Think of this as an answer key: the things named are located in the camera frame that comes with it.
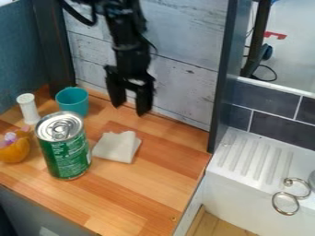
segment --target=wood grain surface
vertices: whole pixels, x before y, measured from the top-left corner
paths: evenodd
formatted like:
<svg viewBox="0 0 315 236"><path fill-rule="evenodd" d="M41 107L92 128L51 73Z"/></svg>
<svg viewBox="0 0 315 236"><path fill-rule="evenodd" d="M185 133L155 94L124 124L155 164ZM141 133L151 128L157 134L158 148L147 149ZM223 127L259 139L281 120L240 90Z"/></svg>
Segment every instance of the wood grain surface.
<svg viewBox="0 0 315 236"><path fill-rule="evenodd" d="M90 91L85 127L93 147L104 132L135 130L143 143L133 164L94 158L82 177L64 182L47 171L35 137L29 157L0 163L0 183L100 235L171 235L210 159L208 134L174 120L135 115L133 105L114 109ZM41 115L57 112L48 90L36 94ZM19 107L0 115L0 137L23 126Z"/></svg>
<svg viewBox="0 0 315 236"><path fill-rule="evenodd" d="M157 80L154 109L208 131L228 0L141 0L147 37L156 47L148 72ZM90 7L68 1L90 18ZM105 19L82 24L64 12L76 79L106 90L104 65L116 65Z"/></svg>

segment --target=teal cup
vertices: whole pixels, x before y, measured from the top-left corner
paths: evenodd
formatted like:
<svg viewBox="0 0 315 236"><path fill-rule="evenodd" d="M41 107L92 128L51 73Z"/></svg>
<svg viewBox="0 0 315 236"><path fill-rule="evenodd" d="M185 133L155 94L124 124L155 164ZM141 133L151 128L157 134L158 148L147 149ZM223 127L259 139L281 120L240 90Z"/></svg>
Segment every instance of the teal cup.
<svg viewBox="0 0 315 236"><path fill-rule="evenodd" d="M56 95L61 111L76 112L81 116L88 115L88 92L82 88L68 87Z"/></svg>

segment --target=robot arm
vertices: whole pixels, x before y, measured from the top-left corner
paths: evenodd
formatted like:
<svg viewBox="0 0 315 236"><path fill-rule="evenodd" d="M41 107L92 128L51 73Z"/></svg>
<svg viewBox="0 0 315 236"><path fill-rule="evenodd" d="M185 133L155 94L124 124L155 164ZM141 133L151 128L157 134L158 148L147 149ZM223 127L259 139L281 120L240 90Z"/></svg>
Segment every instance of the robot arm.
<svg viewBox="0 0 315 236"><path fill-rule="evenodd" d="M155 79L147 73L151 62L151 43L142 36L146 31L146 19L139 0L73 0L91 6L91 19L76 12L64 0L62 7L83 24L93 26L97 23L97 13L106 19L113 38L116 66L105 65L106 84L115 107L126 102L126 89L136 94L138 115L151 110L153 105Z"/></svg>

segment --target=wooden table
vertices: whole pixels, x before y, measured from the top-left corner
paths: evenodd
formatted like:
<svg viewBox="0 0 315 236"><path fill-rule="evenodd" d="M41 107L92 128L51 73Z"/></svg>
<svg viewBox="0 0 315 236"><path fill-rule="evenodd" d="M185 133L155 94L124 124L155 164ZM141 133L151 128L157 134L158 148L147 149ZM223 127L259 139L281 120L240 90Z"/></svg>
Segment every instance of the wooden table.
<svg viewBox="0 0 315 236"><path fill-rule="evenodd" d="M25 161L0 164L0 183L101 235L171 235L209 161L208 134L153 113L139 118L130 104L116 110L98 92L90 94L90 145L104 132L135 130L143 144L133 164L94 158L84 176L59 181L33 137ZM58 111L46 88L36 98L41 115ZM19 107L12 108L0 115L0 137L22 125Z"/></svg>

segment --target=tin can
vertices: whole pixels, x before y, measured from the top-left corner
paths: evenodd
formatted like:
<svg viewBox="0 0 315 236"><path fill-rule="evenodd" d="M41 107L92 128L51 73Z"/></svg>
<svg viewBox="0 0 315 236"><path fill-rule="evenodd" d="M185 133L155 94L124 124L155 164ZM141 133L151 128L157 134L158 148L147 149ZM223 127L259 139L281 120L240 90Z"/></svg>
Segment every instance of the tin can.
<svg viewBox="0 0 315 236"><path fill-rule="evenodd" d="M91 163L82 118L74 112L57 112L43 117L35 134L48 170L53 177L72 180L84 174Z"/></svg>

